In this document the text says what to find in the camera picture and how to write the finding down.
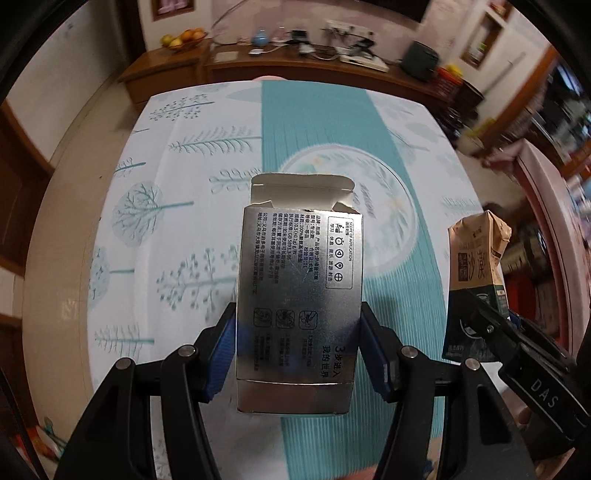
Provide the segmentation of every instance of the wooden sideboard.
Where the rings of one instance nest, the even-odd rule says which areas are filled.
[[[249,55],[251,49],[252,46],[237,45],[211,48],[209,40],[185,53],[159,48],[144,53],[121,74],[119,81],[125,82],[138,111],[157,93],[204,83],[252,80],[262,75],[375,90],[422,103],[433,114],[449,105],[431,84],[410,77],[398,66],[379,72],[338,59],[318,60],[299,55],[297,46],[285,46],[260,56]],[[230,51],[238,52],[235,60],[216,61],[217,53]]]

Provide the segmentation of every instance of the television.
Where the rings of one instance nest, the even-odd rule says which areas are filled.
[[[403,14],[414,21],[421,22],[425,10],[431,0],[364,0],[369,4],[387,8],[399,14]]]

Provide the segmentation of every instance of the tile floor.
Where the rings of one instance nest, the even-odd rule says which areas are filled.
[[[41,205],[24,284],[23,344],[40,419],[69,437],[92,395],[86,336],[90,258],[112,172],[137,119],[125,88],[107,88],[72,135]],[[459,154],[482,203],[522,198],[509,178]]]

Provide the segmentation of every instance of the metal screw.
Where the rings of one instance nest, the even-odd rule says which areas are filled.
[[[180,356],[191,356],[195,353],[195,347],[193,345],[183,345],[178,349]]]
[[[125,370],[131,365],[131,358],[119,358],[115,363],[117,370]]]
[[[418,350],[410,345],[403,346],[400,351],[407,358],[415,358],[418,355]]]
[[[480,368],[480,362],[478,360],[476,360],[475,358],[467,358],[466,359],[466,366],[470,370],[476,371]]]

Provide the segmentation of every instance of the box flap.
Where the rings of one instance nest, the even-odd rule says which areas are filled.
[[[252,178],[251,203],[358,213],[352,207],[353,188],[355,182],[341,175],[261,173]]]

